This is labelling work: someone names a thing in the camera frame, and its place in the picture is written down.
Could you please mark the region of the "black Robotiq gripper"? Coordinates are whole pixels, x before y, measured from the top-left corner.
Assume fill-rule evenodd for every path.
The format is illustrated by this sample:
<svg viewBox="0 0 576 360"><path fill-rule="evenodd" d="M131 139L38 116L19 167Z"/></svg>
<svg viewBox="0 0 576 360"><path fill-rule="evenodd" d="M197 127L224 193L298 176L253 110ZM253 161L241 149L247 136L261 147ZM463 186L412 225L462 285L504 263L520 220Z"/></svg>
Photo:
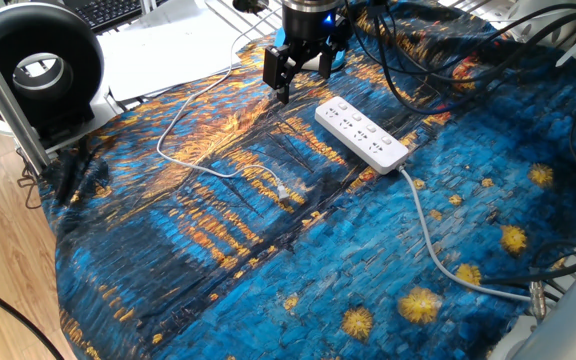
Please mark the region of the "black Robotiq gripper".
<svg viewBox="0 0 576 360"><path fill-rule="evenodd" d="M332 63L345 51L352 37L350 22L339 15L340 4L283 4L281 46L265 49L263 81L276 93L277 99L289 103L290 83L301 70L302 60L291 62L291 47L318 45L321 52L318 73L328 79Z"/></svg>

